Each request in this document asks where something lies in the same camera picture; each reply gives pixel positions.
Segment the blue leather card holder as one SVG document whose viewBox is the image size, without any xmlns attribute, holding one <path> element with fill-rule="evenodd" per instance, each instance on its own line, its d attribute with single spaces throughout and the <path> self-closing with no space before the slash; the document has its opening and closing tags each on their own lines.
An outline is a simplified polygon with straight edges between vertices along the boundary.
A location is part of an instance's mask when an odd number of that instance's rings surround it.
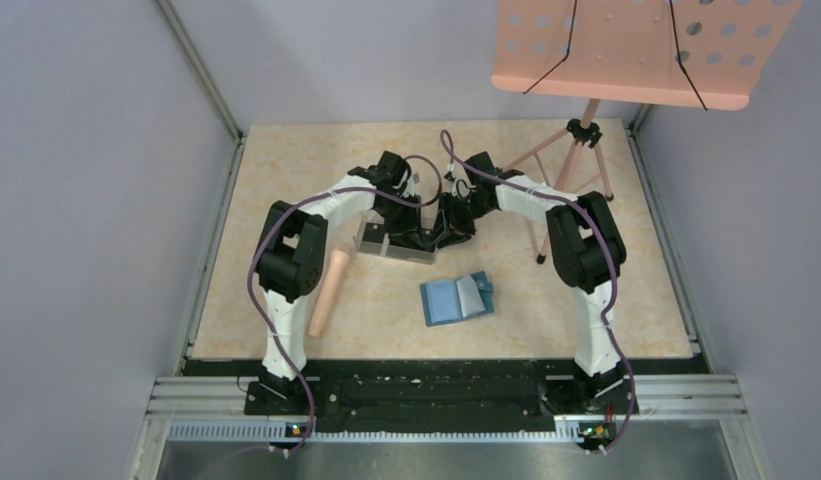
<svg viewBox="0 0 821 480">
<path fill-rule="evenodd" d="M 494 286 L 485 271 L 419 286 L 427 327 L 461 323 L 495 312 Z"/>
</svg>

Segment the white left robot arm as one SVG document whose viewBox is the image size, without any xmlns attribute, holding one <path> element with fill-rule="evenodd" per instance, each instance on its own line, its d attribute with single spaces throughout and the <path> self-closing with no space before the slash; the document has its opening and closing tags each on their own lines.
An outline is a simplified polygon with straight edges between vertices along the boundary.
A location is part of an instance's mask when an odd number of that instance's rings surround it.
<svg viewBox="0 0 821 480">
<path fill-rule="evenodd" d="M 295 204 L 279 200 L 269 209 L 247 279 L 267 332 L 258 376 L 260 388 L 283 413 L 312 409 L 312 391 L 303 375 L 304 328 L 311 297 L 321 284 L 332 229 L 373 211 L 383 220 L 390 245 L 412 253 L 434 246 L 423 227 L 425 201 L 407 158 L 389 151 L 368 167 L 354 167 L 335 185 Z"/>
</svg>

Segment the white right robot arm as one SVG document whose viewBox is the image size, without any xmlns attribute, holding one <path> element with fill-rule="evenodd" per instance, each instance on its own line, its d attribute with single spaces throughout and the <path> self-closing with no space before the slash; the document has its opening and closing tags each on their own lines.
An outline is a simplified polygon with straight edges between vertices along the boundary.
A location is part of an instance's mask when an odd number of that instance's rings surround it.
<svg viewBox="0 0 821 480">
<path fill-rule="evenodd" d="M 476 220 L 493 211 L 545 225 L 554 269 L 574 302 L 577 370 L 569 398 L 586 412 L 600 411 L 627 372 L 612 326 L 627 251 L 606 198 L 597 192 L 568 194 L 518 170 L 502 170 L 485 152 L 464 167 L 467 187 L 439 198 L 433 245 L 445 248 L 470 240 Z"/>
</svg>

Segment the clear acrylic card box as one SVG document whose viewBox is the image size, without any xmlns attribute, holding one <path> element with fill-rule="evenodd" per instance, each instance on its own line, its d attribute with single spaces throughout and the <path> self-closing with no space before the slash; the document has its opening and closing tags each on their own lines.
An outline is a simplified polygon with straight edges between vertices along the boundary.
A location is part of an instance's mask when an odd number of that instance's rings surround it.
<svg viewBox="0 0 821 480">
<path fill-rule="evenodd" d="M 374 211 L 361 214 L 354 245 L 359 254 L 426 265 L 434 264 L 437 256 L 435 251 L 399 246 L 388 236 L 384 219 Z"/>
</svg>

